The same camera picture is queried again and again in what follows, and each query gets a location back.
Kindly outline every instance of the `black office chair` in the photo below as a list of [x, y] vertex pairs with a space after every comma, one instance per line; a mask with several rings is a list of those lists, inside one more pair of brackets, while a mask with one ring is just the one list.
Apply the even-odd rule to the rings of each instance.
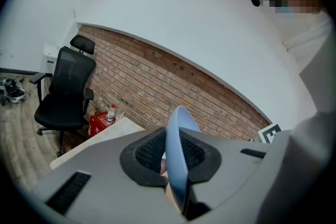
[[42, 131], [46, 130], [60, 131], [60, 150], [57, 152], [57, 157], [62, 155], [64, 131], [78, 134], [76, 130], [82, 128], [83, 116], [86, 114], [90, 100], [94, 98], [93, 91], [84, 87], [96, 67], [96, 62], [85, 56], [83, 52], [93, 54], [95, 43], [84, 36], [77, 35], [70, 44], [78, 48], [79, 52], [67, 47], [59, 50], [49, 94], [43, 101], [41, 80], [46, 74], [37, 73], [30, 79], [32, 84], [37, 84], [40, 101], [34, 118], [44, 126], [38, 129], [37, 134], [42, 135]]

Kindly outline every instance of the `brick wall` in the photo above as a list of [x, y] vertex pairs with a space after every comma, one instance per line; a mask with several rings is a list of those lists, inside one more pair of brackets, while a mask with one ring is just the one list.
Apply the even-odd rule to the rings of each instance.
[[88, 81], [94, 100], [88, 116], [116, 104], [145, 129], [166, 126], [178, 105], [208, 134], [249, 140], [269, 123], [215, 79], [171, 54], [112, 31], [83, 25], [96, 42], [97, 67]]

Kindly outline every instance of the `chair headrest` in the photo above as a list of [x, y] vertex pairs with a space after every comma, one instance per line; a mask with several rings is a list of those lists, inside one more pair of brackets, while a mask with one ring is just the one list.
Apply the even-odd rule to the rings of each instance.
[[86, 52], [87, 54], [94, 53], [94, 46], [96, 45], [91, 39], [84, 37], [82, 35], [76, 35], [71, 41], [70, 45], [73, 47]]

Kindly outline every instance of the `plastic water bottle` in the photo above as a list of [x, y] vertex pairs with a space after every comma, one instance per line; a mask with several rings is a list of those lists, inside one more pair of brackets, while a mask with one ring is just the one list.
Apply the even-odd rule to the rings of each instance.
[[110, 107], [110, 109], [109, 109], [109, 111], [107, 112], [107, 121], [109, 122], [109, 123], [112, 123], [112, 121], [113, 121], [113, 118], [114, 118], [114, 115], [115, 115], [115, 105], [113, 104], [111, 107]]

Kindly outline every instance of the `chair seat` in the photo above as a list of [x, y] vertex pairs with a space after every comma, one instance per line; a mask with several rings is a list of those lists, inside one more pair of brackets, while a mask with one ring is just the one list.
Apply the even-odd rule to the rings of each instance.
[[36, 122], [52, 130], [77, 130], [83, 125], [83, 103], [48, 94], [36, 110], [34, 118]]

